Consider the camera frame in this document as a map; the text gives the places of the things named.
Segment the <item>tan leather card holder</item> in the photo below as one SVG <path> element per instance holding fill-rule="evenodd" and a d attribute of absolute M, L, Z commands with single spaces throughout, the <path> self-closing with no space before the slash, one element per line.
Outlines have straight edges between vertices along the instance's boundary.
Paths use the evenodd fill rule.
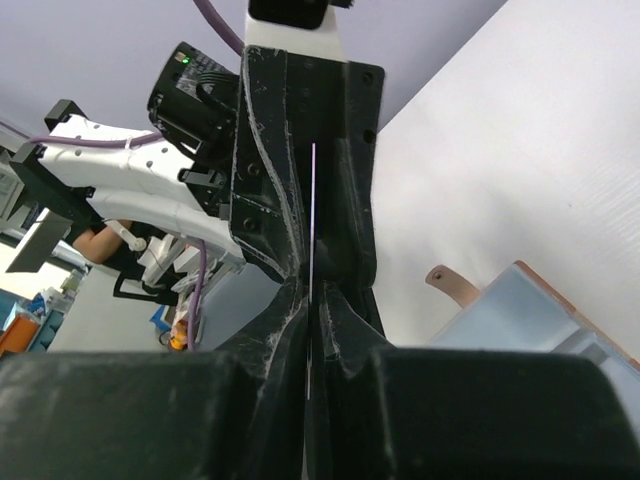
<path fill-rule="evenodd" d="M 574 354 L 598 365 L 613 359 L 639 371 L 636 359 L 521 260 L 483 289 L 445 265 L 435 266 L 425 282 L 460 306 L 433 346 Z"/>

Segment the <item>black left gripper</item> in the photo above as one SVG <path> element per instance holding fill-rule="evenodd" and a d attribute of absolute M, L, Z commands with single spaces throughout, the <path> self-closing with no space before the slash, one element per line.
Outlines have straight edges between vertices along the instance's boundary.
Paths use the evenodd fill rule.
<path fill-rule="evenodd" d="M 237 120 L 239 76 L 181 42 L 147 102 L 151 124 L 191 161 L 178 181 L 205 213 L 224 220 L 234 149 L 232 238 L 248 261 L 277 281 L 297 276 L 307 253 L 287 119 L 287 61 L 282 50 L 247 47 Z"/>

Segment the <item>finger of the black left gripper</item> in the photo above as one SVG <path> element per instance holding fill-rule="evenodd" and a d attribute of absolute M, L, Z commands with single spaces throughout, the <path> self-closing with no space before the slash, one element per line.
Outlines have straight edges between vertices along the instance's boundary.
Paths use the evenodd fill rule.
<path fill-rule="evenodd" d="M 318 142 L 320 233 L 334 264 L 331 276 L 363 290 L 377 260 L 371 186 L 384 70 L 321 59 L 313 139 Z"/>

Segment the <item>dark card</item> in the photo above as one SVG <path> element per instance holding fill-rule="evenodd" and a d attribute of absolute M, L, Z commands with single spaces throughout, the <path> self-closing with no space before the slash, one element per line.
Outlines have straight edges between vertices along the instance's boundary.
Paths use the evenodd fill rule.
<path fill-rule="evenodd" d="M 310 205 L 309 205 L 309 273 L 308 273 L 308 353 L 306 369 L 306 400 L 311 400 L 313 366 L 313 305 L 314 305 L 314 265 L 315 265 L 315 223 L 316 223 L 316 181 L 317 143 L 311 144 Z"/>

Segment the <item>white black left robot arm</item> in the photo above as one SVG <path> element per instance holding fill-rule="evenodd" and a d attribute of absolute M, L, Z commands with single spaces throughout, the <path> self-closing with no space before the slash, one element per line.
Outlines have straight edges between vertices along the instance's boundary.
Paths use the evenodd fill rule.
<path fill-rule="evenodd" d="M 70 100 L 11 168 L 72 222 L 129 219 L 201 240 L 224 270 L 373 284 L 371 181 L 384 70 L 251 47 L 232 73 L 187 43 L 147 103 L 152 132 L 89 120 Z"/>

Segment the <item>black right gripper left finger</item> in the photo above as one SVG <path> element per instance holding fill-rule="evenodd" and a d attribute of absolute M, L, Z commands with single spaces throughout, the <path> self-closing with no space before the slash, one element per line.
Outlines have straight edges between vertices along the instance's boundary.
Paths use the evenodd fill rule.
<path fill-rule="evenodd" d="M 150 365 L 152 479 L 298 479 L 304 451 L 308 297 L 298 278 L 210 352 Z"/>

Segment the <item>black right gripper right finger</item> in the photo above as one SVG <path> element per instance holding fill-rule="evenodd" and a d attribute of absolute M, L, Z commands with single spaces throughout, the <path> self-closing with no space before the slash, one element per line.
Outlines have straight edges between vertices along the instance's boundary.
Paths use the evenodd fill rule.
<path fill-rule="evenodd" d="M 496 477 L 496 439 L 474 411 L 492 357 L 394 347 L 328 282 L 314 302 L 333 478 Z"/>

